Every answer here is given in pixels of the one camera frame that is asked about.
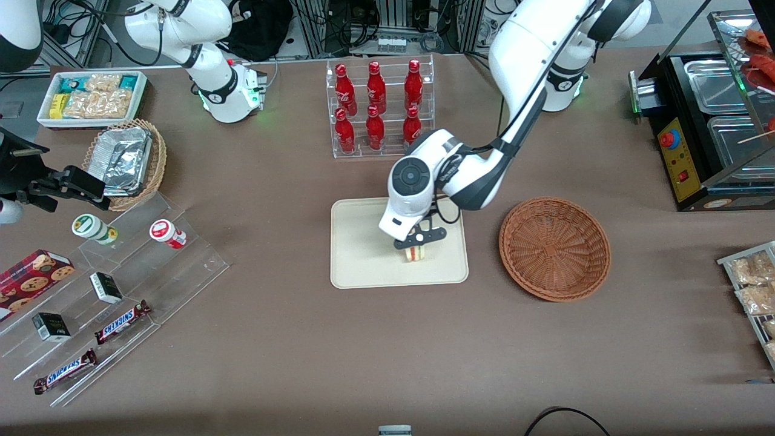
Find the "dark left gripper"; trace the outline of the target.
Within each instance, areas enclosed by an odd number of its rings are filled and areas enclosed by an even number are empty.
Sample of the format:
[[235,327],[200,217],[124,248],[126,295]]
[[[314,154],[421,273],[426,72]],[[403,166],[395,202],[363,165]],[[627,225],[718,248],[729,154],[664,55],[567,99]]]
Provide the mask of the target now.
[[407,250],[443,240],[446,236],[447,231],[444,227],[434,226],[433,218],[424,218],[412,227],[412,231],[405,237],[404,241],[394,240],[394,247],[397,250]]

